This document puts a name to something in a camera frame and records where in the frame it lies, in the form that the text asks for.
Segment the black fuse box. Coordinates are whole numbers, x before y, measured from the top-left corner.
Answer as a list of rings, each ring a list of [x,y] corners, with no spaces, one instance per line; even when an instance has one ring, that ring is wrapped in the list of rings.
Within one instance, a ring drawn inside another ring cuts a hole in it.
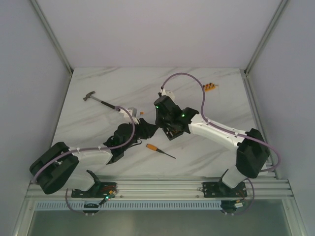
[[[184,133],[183,131],[176,130],[172,127],[165,127],[165,128],[162,128],[162,130],[170,141],[174,140],[175,138],[178,138]]]

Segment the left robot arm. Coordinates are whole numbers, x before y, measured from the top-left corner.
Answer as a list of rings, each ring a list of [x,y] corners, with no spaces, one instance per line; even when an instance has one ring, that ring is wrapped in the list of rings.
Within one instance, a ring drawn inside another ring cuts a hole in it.
[[[32,182],[46,195],[63,188],[82,190],[88,197],[100,194],[96,172],[102,165],[121,160],[126,150],[147,140],[158,127],[140,118],[136,123],[122,123],[102,146],[73,150],[64,142],[51,146],[30,166]]]

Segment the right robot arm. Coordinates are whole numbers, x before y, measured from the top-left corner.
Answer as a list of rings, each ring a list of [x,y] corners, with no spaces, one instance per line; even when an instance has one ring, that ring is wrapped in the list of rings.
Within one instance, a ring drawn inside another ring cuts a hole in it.
[[[155,102],[156,125],[164,131],[174,131],[171,138],[180,133],[189,133],[210,139],[236,154],[236,164],[228,168],[218,183],[218,191],[229,196],[237,185],[247,178],[256,178],[269,158],[260,131],[252,128],[243,131],[206,121],[202,114],[192,108],[180,109],[167,95]]]

